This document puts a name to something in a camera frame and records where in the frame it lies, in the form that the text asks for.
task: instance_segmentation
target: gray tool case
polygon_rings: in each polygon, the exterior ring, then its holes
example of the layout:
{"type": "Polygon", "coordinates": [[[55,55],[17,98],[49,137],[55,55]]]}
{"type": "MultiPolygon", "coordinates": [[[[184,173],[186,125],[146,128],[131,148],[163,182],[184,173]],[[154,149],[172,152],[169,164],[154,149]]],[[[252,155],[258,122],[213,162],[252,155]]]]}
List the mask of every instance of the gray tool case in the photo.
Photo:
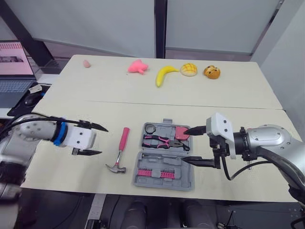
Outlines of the gray tool case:
{"type": "Polygon", "coordinates": [[[144,135],[149,135],[145,131],[145,126],[152,124],[156,130],[151,135],[158,135],[174,140],[177,126],[173,125],[172,119],[164,119],[163,123],[145,123],[141,136],[142,151],[138,153],[136,158],[136,165],[133,176],[133,183],[136,186],[142,187],[158,187],[181,191],[190,191],[194,188],[194,169],[193,166],[182,161],[180,158],[187,156],[192,152],[193,143],[192,136],[187,140],[182,141],[189,146],[190,150],[185,151],[183,147],[164,148],[146,148],[142,143],[151,145],[162,144],[162,142],[155,139],[144,139],[144,135]],[[145,172],[147,176],[140,176],[138,172],[145,172]],[[174,173],[174,178],[161,178],[164,172],[174,173]]]}

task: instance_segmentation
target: blue ring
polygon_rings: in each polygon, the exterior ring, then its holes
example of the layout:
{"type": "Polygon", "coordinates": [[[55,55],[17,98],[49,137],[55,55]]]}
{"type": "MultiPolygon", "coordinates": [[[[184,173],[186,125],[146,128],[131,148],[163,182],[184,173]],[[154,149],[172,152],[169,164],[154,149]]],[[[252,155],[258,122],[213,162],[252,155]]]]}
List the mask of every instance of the blue ring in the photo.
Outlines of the blue ring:
{"type": "Polygon", "coordinates": [[[62,122],[59,134],[57,135],[57,138],[53,142],[54,145],[59,146],[61,144],[61,138],[63,137],[65,130],[66,130],[66,123],[62,122]]]}

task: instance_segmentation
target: toy banana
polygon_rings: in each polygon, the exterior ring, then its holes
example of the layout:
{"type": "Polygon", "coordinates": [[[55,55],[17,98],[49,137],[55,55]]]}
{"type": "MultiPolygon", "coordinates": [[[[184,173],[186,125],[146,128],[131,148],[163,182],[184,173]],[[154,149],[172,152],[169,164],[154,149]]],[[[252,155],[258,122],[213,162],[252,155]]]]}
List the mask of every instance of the toy banana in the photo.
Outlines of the toy banana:
{"type": "Polygon", "coordinates": [[[175,69],[172,66],[165,66],[162,69],[160,69],[160,71],[157,74],[157,78],[156,78],[156,85],[157,85],[157,87],[161,87],[162,86],[165,74],[170,73],[170,72],[178,72],[178,71],[179,71],[178,69],[175,69]]]}

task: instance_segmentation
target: metal frame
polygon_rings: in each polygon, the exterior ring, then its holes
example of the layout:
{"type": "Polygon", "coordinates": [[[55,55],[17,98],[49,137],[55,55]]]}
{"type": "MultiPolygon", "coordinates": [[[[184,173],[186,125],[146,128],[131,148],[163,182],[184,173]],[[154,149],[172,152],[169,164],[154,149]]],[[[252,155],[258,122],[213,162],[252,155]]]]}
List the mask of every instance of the metal frame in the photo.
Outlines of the metal frame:
{"type": "Polygon", "coordinates": [[[38,66],[43,67],[49,61],[54,60],[47,46],[32,38],[5,0],[0,0],[0,16],[38,66]]]}
{"type": "Polygon", "coordinates": [[[156,58],[165,59],[167,0],[154,0],[156,58]]]}

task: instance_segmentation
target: mouse pad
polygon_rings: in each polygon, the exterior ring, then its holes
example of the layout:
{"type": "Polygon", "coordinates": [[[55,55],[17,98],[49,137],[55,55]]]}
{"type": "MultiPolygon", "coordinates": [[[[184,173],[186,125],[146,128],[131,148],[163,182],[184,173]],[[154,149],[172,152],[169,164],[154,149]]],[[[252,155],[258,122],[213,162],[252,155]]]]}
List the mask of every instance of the mouse pad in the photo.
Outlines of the mouse pad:
{"type": "MultiPolygon", "coordinates": [[[[46,93],[47,90],[49,89],[49,86],[44,86],[42,85],[42,91],[40,92],[36,92],[36,93],[46,93]]],[[[25,115],[30,113],[35,106],[32,107],[27,107],[24,104],[25,98],[30,94],[29,91],[26,92],[26,94],[24,94],[24,96],[19,100],[19,102],[16,104],[16,106],[14,106],[8,113],[8,116],[17,116],[17,115],[25,115]]]]}

